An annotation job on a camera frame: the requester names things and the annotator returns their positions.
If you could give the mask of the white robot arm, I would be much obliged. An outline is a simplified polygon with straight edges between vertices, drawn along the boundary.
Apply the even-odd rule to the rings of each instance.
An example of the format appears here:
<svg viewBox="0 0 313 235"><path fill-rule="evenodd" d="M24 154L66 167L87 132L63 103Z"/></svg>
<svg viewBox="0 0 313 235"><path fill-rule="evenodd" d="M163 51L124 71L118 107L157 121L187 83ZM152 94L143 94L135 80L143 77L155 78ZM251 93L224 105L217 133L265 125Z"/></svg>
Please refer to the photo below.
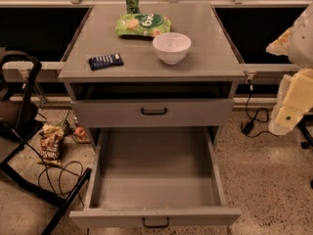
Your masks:
<svg viewBox="0 0 313 235"><path fill-rule="evenodd" d="M285 55L300 67L294 75L283 76L277 103L270 116L269 131L286 135L313 108L313 3L279 38L266 47L272 55Z"/></svg>

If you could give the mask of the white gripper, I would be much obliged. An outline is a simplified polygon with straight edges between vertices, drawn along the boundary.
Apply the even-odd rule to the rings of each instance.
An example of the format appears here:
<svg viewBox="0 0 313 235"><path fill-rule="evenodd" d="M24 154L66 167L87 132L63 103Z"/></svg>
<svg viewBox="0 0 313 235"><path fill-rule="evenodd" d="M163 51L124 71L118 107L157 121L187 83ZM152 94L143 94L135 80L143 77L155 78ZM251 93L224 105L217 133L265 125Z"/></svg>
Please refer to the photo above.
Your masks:
<svg viewBox="0 0 313 235"><path fill-rule="evenodd" d="M291 28L266 47L266 52L276 56L287 56ZM285 74L281 80L277 103L270 116L269 131L275 135L286 135L313 108L313 70L301 69L294 75Z"/></svg>

